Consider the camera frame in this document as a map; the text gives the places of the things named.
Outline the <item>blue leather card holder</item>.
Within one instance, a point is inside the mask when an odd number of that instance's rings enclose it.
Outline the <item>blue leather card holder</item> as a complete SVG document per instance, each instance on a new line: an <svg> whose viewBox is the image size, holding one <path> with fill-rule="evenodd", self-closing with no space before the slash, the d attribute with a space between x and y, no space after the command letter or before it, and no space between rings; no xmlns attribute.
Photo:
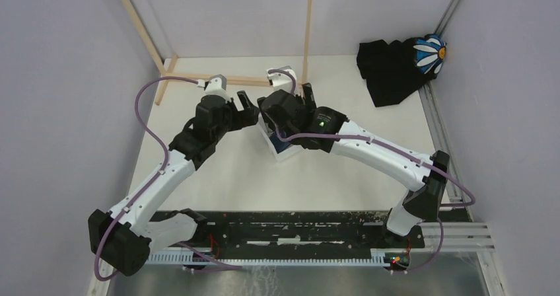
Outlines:
<svg viewBox="0 0 560 296"><path fill-rule="evenodd" d="M278 154L286 151L291 146L289 142L281 141L275 131L271 133L271 135L269 136L269 140L275 152Z"/></svg>

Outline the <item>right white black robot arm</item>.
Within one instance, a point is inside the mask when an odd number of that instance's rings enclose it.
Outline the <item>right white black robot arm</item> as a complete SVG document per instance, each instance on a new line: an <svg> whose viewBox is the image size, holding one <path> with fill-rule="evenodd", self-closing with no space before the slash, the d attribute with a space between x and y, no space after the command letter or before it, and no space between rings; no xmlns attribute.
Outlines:
<svg viewBox="0 0 560 296"><path fill-rule="evenodd" d="M447 153L428 155L403 148L337 110L317 106L310 85L303 93L297 96L280 89L259 98L264 124L282 143L359 161L402 184L406 193L388 213L381 231L387 247L399 248L414 227L438 217L448 181Z"/></svg>

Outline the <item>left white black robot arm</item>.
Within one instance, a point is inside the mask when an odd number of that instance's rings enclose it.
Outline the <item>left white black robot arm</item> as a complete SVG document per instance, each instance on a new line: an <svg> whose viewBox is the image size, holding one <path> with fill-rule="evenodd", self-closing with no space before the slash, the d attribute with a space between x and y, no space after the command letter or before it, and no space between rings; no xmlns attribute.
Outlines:
<svg viewBox="0 0 560 296"><path fill-rule="evenodd" d="M170 145L163 147L163 161L140 187L107 212L97 209L89 216L90 248L96 256L94 271L100 281L113 277L100 273L100 261L124 276L132 276L153 252L179 242L194 248L206 243L207 229L187 213L178 212L166 221L152 221L152 217L169 195L215 153L226 133L256 125L257 106L245 91L238 91L237 97L241 110L231 98L203 96L195 116Z"/></svg>

